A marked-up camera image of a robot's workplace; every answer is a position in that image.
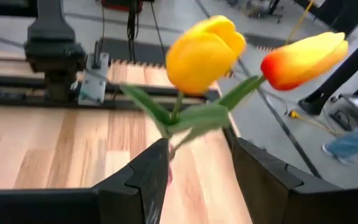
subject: wooden tabletop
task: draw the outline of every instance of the wooden tabletop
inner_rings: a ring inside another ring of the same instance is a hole
[[[22,62],[0,62],[0,74],[42,78]],[[112,64],[109,79],[172,86],[164,68],[121,62]],[[91,187],[159,138],[138,111],[0,106],[0,189]],[[183,146],[172,171],[161,223],[251,223],[221,130]]]

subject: flower stem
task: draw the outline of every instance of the flower stem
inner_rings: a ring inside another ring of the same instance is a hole
[[[183,99],[183,97],[185,96],[185,94],[180,91],[178,94],[178,98],[177,101],[175,103],[175,106],[173,107],[173,111],[172,111],[172,115],[171,115],[171,121],[174,121],[177,118],[179,109],[181,108],[181,101]]]

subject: black machine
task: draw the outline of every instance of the black machine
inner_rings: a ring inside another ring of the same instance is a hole
[[[61,0],[0,1],[0,15],[37,18],[28,29],[25,54],[32,70],[44,73],[44,79],[0,76],[4,88],[0,105],[137,109],[129,100],[115,99],[122,92],[103,76],[108,55],[100,52],[99,42],[93,54],[85,53],[62,16]],[[76,79],[77,71],[85,72],[84,81]],[[17,89],[45,94],[18,93]],[[178,94],[169,88],[143,89],[153,96]],[[219,93],[209,91],[199,98],[213,101]],[[174,106],[162,105],[170,110]],[[309,175],[237,138],[232,128],[223,132],[254,224],[358,223],[358,189],[340,189]],[[159,223],[167,186],[167,152],[168,141],[160,139],[89,189],[0,190],[0,223]]]

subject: green leaf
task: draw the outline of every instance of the green leaf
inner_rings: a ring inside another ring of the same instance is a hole
[[[120,85],[120,89],[154,120],[157,120],[162,124],[169,123],[169,111],[154,102],[154,100],[141,88],[130,85]]]
[[[183,110],[178,115],[178,122],[167,126],[167,129],[169,133],[175,134],[193,127],[228,120],[227,114],[227,108],[222,105],[194,105]]]
[[[230,125],[230,119],[228,116],[226,116],[226,119],[219,119],[210,123],[205,123],[199,126],[195,126],[193,129],[191,129],[190,133],[186,137],[184,137],[179,142],[179,144],[175,146],[175,150],[178,149],[183,144],[194,140],[198,136],[202,136],[203,134],[207,133],[210,130],[218,129],[220,127],[226,127],[229,125]]]
[[[264,81],[265,77],[263,76],[249,77],[234,87],[228,94],[216,100],[214,104],[223,105],[227,107],[229,111],[231,111],[246,95],[258,88]]]

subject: red and yellow tulip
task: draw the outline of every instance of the red and yellow tulip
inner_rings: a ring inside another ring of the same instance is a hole
[[[230,71],[245,47],[244,37],[228,18],[214,16],[201,21],[168,51],[168,78],[184,93],[202,94]]]
[[[292,90],[330,70],[347,55],[344,33],[326,32],[268,54],[260,68],[277,90]]]

